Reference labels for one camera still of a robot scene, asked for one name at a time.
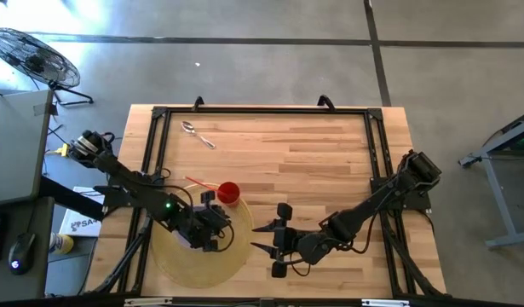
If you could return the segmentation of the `red plastic cup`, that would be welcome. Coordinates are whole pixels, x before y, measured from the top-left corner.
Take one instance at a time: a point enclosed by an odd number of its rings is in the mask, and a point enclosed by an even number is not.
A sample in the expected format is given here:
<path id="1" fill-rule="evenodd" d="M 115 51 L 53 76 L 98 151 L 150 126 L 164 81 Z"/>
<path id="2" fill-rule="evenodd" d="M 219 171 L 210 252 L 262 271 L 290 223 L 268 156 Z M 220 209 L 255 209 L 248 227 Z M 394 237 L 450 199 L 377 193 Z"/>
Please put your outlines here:
<path id="1" fill-rule="evenodd" d="M 216 197 L 222 204 L 235 207 L 240 201 L 239 186 L 234 182 L 224 182 L 218 187 Z"/>

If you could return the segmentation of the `silver metal spoon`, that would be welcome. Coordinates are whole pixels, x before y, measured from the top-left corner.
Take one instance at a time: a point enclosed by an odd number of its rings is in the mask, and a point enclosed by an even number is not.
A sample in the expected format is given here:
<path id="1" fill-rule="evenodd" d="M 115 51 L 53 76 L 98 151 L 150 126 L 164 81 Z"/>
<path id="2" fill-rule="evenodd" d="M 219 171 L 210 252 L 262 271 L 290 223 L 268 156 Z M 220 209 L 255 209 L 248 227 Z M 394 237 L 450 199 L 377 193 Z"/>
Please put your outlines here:
<path id="1" fill-rule="evenodd" d="M 201 136 L 194 128 L 194 126 L 187 122 L 187 121 L 182 121 L 181 122 L 181 127 L 182 129 L 188 133 L 189 135 L 191 136 L 195 136 L 197 137 L 205 146 L 207 146 L 209 149 L 215 149 L 216 148 L 216 145 L 209 141 L 208 139 L 206 139 L 205 137 Z"/>

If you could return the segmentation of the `red drinking straw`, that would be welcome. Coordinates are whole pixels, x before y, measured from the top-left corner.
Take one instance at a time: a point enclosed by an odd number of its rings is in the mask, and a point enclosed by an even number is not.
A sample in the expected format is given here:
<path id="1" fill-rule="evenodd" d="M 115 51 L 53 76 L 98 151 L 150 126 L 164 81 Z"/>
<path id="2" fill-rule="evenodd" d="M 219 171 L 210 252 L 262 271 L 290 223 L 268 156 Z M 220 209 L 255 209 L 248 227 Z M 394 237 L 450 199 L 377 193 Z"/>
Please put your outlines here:
<path id="1" fill-rule="evenodd" d="M 199 181 L 199 180 L 196 180 L 196 179 L 194 179 L 194 178 L 191 178 L 191 177 L 188 177 L 188 176 L 184 176 L 184 179 L 187 179 L 187 180 L 190 181 L 190 182 L 196 183 L 196 184 L 198 184 L 199 186 L 202 186 L 202 187 L 207 188 L 207 189 L 209 189 L 209 190 L 215 191 L 215 192 L 217 192 L 217 193 L 219 192 L 219 189 L 218 189 L 218 188 L 213 188 L 213 187 L 211 187 L 210 185 L 205 184 L 205 183 L 203 183 L 203 182 L 201 182 L 201 181 Z"/>

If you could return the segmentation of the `white printed cardboard box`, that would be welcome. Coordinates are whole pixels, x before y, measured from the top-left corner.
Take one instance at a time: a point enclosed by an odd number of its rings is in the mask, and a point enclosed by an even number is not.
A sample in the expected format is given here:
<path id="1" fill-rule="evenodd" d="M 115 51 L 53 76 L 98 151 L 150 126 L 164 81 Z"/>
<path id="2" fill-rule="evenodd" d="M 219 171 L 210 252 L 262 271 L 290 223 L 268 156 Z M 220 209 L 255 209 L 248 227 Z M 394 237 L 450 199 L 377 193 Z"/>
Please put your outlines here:
<path id="1" fill-rule="evenodd" d="M 103 204 L 105 196 L 99 192 L 94 191 L 92 188 L 75 186 L 74 192 L 78 192 L 91 200 L 99 204 Z M 101 231 L 101 222 L 91 217 L 82 215 L 71 209 L 67 209 L 65 216 L 62 220 L 59 234 L 69 235 L 74 237 L 92 237 L 96 238 L 99 236 Z"/>

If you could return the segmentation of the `round woven straw placemat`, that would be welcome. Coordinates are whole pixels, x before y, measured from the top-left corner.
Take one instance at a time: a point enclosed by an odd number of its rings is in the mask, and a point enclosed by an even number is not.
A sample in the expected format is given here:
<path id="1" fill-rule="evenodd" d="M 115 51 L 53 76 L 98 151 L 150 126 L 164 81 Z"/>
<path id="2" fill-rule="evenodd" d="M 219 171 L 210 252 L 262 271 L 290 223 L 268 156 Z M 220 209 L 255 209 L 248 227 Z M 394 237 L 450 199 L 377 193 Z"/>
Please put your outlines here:
<path id="1" fill-rule="evenodd" d="M 159 270 L 175 284 L 188 288 L 215 287 L 233 277 L 252 254 L 253 217 L 248 203 L 240 198 L 235 207 L 214 202 L 230 216 L 233 232 L 219 235 L 221 252 L 203 252 L 183 245 L 177 232 L 153 226 L 150 252 Z"/>

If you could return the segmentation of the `black floor fan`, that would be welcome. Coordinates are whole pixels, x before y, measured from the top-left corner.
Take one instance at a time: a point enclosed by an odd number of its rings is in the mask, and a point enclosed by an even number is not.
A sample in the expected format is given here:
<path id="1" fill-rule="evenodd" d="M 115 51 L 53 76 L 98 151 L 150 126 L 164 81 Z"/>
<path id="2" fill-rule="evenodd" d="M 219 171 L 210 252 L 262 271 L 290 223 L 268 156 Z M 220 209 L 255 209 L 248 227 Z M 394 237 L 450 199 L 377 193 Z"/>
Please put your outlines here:
<path id="1" fill-rule="evenodd" d="M 93 104 L 94 99 L 73 88 L 80 84 L 78 69 L 43 41 L 9 27 L 0 27 L 0 59 L 33 81 L 46 84 L 63 107 Z"/>

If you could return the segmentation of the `black computer mouse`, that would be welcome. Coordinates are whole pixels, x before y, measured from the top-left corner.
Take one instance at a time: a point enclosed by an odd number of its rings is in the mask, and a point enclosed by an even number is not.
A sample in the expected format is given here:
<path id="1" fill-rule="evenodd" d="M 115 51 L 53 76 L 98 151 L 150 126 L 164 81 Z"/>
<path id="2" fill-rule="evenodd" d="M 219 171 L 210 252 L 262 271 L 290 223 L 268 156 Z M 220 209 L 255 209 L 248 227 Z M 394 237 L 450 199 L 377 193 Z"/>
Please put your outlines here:
<path id="1" fill-rule="evenodd" d="M 25 232 L 18 235 L 10 247 L 8 263 L 13 275 L 24 275 L 32 268 L 35 240 L 34 233 Z"/>

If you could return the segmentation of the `black aluminium table frame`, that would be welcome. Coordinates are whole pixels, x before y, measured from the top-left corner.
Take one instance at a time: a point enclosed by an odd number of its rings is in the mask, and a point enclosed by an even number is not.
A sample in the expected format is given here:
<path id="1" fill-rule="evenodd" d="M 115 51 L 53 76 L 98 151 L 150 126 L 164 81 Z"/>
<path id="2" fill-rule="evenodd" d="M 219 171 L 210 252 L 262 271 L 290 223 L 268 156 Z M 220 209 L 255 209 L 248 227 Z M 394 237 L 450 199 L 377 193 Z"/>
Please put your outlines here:
<path id="1" fill-rule="evenodd" d="M 395 169 L 412 148 L 401 107 L 212 107 L 134 105 L 118 150 L 134 171 L 161 167 L 169 185 L 236 182 L 253 217 L 251 242 L 273 236 L 252 230 L 273 220 L 277 205 L 293 208 L 291 225 L 317 229 L 320 220 L 355 206 L 371 191 L 370 181 Z M 209 149 L 181 122 L 216 145 Z M 310 274 L 292 269 L 271 276 L 272 262 L 257 247 L 229 280 L 208 288 L 175 284 L 153 261 L 150 244 L 141 294 L 179 298 L 389 298 L 391 286 L 380 222 L 367 222 L 351 252 L 331 252 Z"/>

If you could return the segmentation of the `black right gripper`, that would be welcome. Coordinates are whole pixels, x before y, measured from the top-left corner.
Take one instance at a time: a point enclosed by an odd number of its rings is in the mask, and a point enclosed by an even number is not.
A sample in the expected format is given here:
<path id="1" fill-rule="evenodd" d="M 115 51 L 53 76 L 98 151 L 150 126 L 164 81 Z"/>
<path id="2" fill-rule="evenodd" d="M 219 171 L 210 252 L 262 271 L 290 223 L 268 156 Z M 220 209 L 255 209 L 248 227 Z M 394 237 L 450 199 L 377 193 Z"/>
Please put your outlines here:
<path id="1" fill-rule="evenodd" d="M 277 219 L 267 225 L 253 229 L 253 232 L 274 232 L 274 246 L 251 242 L 254 247 L 266 252 L 274 260 L 271 276 L 284 278 L 288 268 L 301 277 L 310 274 L 311 266 L 317 264 L 328 252 L 322 232 L 299 230 L 289 227 L 292 218 L 292 207 L 286 203 L 277 205 Z"/>

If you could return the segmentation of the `yellow and white can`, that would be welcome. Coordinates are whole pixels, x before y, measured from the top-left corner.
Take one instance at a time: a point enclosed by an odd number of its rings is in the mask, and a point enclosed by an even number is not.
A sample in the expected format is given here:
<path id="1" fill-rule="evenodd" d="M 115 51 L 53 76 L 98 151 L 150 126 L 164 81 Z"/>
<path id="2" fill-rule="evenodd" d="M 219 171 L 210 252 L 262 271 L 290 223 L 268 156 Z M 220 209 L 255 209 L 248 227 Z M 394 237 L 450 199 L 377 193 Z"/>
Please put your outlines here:
<path id="1" fill-rule="evenodd" d="M 69 235 L 52 232 L 49 239 L 49 253 L 68 254 L 74 246 L 74 240 Z"/>

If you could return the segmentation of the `grey metal table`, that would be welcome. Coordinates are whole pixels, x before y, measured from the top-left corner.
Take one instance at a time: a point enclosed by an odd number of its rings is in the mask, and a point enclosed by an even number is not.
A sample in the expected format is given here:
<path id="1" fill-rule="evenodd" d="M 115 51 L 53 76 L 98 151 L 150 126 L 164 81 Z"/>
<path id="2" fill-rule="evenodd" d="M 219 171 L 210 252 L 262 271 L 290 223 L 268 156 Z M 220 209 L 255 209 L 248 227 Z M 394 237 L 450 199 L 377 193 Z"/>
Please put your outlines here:
<path id="1" fill-rule="evenodd" d="M 458 163 L 482 163 L 506 234 L 487 240 L 489 248 L 524 243 L 524 114 L 497 130 Z"/>

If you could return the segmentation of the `grey desk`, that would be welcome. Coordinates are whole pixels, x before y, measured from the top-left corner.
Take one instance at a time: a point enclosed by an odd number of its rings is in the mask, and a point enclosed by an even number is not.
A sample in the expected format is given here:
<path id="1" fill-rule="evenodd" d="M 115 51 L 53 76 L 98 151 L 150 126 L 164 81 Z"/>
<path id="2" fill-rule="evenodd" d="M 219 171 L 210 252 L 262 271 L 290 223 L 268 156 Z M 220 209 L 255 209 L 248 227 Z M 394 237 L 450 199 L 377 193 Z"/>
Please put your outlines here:
<path id="1" fill-rule="evenodd" d="M 53 94 L 0 96 L 0 206 L 37 196 Z"/>

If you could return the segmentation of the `white bracket strip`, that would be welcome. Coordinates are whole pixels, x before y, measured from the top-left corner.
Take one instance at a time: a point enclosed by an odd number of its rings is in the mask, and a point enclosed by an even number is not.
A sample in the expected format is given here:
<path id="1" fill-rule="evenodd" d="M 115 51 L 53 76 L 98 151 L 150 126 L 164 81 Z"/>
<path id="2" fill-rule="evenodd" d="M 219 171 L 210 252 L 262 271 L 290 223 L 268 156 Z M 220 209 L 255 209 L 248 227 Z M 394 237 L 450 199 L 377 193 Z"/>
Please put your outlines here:
<path id="1" fill-rule="evenodd" d="M 361 300 L 361 307 L 411 307 L 408 300 L 372 299 Z"/>
<path id="2" fill-rule="evenodd" d="M 127 298 L 124 307 L 166 306 L 173 304 L 172 298 Z"/>

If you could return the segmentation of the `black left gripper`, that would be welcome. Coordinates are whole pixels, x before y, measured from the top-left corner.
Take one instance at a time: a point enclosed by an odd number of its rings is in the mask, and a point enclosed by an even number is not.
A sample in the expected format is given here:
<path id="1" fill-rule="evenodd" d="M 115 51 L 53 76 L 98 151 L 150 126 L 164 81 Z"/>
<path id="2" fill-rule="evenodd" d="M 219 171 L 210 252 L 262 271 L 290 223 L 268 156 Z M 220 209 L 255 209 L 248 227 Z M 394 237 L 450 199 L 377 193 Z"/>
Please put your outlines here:
<path id="1" fill-rule="evenodd" d="M 218 235 L 232 233 L 233 225 L 226 211 L 212 201 L 216 199 L 216 192 L 208 190 L 200 195 L 201 206 L 190 205 L 187 208 L 187 221 L 177 228 L 192 249 L 201 248 L 203 252 L 217 252 Z"/>

